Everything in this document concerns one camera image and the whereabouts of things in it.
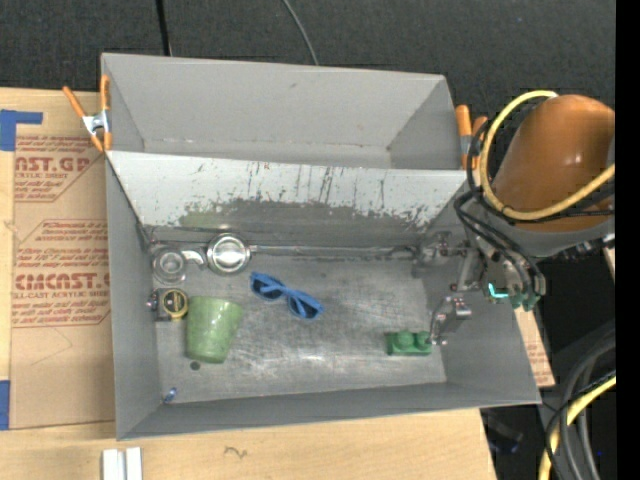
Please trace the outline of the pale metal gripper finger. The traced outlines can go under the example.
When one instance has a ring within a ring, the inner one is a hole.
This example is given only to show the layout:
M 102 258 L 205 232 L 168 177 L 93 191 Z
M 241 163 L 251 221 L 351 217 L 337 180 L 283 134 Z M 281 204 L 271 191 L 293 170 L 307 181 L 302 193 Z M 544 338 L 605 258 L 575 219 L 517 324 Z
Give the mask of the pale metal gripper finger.
M 467 254 L 468 247 L 465 241 L 454 243 L 445 237 L 431 237 L 417 245 L 412 267 L 414 270 L 453 268 L 461 263 Z
M 448 337 L 471 317 L 472 309 L 462 296 L 443 297 L 438 307 L 432 312 L 431 342 L 438 346 L 445 345 Z

